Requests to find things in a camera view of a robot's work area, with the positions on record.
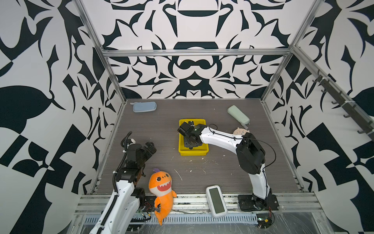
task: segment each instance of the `dark screen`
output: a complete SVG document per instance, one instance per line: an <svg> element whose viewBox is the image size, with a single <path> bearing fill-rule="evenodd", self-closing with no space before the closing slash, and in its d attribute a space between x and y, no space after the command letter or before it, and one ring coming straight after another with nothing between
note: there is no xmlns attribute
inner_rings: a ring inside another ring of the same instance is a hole
<svg viewBox="0 0 374 234"><path fill-rule="evenodd" d="M224 212L225 208L223 207L221 196L220 196L220 193L218 192L218 188L209 189L209 193L213 201L215 212L217 214Z"/></svg>

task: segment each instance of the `plush toy mouth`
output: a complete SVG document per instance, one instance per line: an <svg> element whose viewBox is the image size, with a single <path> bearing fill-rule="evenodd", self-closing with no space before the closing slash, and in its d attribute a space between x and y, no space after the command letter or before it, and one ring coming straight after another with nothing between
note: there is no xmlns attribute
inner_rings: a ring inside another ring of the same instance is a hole
<svg viewBox="0 0 374 234"><path fill-rule="evenodd" d="M157 189L161 192L168 190L171 187L171 182L163 183L162 185L157 186Z"/></svg>

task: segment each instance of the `white phone case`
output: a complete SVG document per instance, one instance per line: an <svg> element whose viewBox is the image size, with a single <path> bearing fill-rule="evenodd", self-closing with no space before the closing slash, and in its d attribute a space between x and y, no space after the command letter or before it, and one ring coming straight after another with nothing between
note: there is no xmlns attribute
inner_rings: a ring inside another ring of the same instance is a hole
<svg viewBox="0 0 374 234"><path fill-rule="evenodd" d="M210 194L210 191L209 191L210 189L213 189L213 188L218 189L218 193L220 194L220 198L221 198L221 202L222 202L222 205L223 205L223 208L224 208L224 212L220 212L220 213L215 212L214 204L213 204L212 197L211 197L211 194ZM227 207L226 207L225 201L223 200L221 188L218 185L213 185L213 186L207 187L205 192L206 192L206 198L208 200L208 204L209 204L209 208L211 210L212 216L214 218L225 216L227 214Z"/></svg>

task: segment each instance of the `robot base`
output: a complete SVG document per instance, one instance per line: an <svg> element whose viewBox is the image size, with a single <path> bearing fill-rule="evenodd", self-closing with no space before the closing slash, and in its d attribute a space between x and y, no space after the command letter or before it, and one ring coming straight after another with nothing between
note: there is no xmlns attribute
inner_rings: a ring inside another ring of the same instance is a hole
<svg viewBox="0 0 374 234"><path fill-rule="evenodd" d="M264 200L257 198L253 195L239 195L238 197L239 207L242 211L251 212L259 210L278 210L277 197L269 193L267 197L267 204L264 205Z"/></svg>

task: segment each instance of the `white speck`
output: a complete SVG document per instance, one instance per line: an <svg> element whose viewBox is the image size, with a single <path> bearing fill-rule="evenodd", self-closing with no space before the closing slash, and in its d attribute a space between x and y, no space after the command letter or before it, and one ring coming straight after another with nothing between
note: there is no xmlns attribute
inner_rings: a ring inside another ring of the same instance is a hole
<svg viewBox="0 0 374 234"><path fill-rule="evenodd" d="M183 181L181 175L177 172L177 170L174 169L174 171L179 175L179 178L181 178L181 181Z"/></svg>

